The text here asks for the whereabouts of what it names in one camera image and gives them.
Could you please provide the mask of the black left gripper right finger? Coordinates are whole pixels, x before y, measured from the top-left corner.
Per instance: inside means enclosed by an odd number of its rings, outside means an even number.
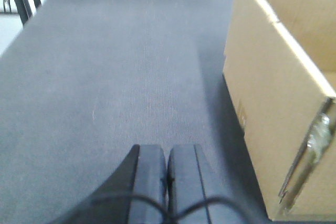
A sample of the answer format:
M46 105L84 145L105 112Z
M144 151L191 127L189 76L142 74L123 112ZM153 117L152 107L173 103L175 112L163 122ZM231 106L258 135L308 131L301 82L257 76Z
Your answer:
M245 211L225 195L200 145L172 148L168 179L174 223L251 223Z

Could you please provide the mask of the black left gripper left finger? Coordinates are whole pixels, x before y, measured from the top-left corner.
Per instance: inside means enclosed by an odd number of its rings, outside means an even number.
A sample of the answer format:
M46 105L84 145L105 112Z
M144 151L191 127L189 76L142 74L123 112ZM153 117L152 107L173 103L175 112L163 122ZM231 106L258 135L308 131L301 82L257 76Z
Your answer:
M93 193L54 223L163 223L166 164L159 145L133 145Z

